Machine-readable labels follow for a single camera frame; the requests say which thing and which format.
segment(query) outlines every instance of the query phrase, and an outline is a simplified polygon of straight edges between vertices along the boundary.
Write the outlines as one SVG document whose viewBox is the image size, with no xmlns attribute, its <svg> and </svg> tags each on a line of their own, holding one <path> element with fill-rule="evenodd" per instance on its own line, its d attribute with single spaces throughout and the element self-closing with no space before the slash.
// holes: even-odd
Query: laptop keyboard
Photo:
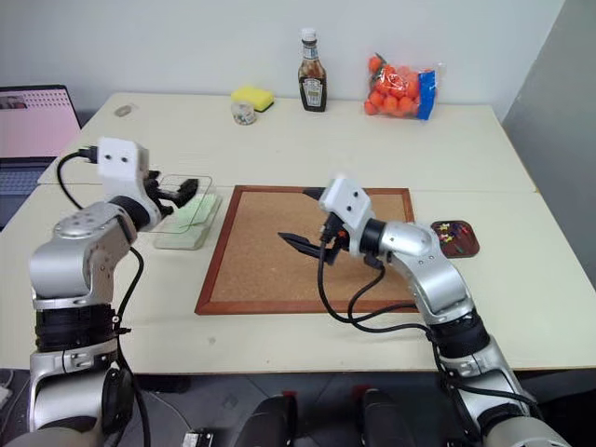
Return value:
<svg viewBox="0 0 596 447">
<path fill-rule="evenodd" d="M 0 171 L 0 196 L 30 195 L 40 175 L 40 170 Z"/>
</svg>

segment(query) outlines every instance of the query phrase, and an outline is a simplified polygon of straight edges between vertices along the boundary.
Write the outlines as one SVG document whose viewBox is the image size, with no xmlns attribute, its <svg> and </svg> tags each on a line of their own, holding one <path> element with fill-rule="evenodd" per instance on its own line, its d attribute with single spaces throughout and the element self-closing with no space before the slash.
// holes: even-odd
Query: bottle label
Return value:
<svg viewBox="0 0 596 447">
<path fill-rule="evenodd" d="M 303 57 L 309 60 L 318 59 L 317 47 L 304 47 Z"/>
<path fill-rule="evenodd" d="M 311 107 L 320 107 L 323 98 L 323 85 L 318 79 L 307 78 L 303 82 L 305 90 L 306 104 Z"/>
</svg>

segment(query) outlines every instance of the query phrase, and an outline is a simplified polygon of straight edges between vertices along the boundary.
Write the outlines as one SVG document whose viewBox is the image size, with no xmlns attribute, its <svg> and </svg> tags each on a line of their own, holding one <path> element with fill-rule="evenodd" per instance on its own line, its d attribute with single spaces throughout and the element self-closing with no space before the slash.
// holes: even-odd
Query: sauce bottle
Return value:
<svg viewBox="0 0 596 447">
<path fill-rule="evenodd" d="M 313 28 L 303 28 L 302 43 L 303 59 L 298 70 L 302 105 L 309 112 L 325 112 L 327 73 L 318 60 L 317 32 Z"/>
</svg>

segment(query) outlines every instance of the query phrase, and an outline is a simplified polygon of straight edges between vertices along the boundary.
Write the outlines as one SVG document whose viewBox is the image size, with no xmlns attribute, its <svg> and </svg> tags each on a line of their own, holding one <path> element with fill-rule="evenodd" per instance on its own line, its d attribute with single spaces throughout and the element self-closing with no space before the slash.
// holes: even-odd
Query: bag of oranges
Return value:
<svg viewBox="0 0 596 447">
<path fill-rule="evenodd" d="M 385 114 L 399 118 L 427 120 L 437 96 L 434 69 L 414 70 L 394 66 L 375 53 L 369 59 L 370 93 L 364 102 L 368 115 Z"/>
</svg>

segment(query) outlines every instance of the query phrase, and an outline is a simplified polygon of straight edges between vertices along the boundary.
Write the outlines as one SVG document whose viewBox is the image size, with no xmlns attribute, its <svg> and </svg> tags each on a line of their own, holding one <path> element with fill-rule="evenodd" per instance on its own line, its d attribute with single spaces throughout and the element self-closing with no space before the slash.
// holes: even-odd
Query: blue label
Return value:
<svg viewBox="0 0 596 447">
<path fill-rule="evenodd" d="M 420 105 L 416 118 L 427 120 L 435 104 L 435 94 L 437 89 L 437 77 L 435 71 L 423 72 L 418 74 L 420 84 Z"/>
</svg>

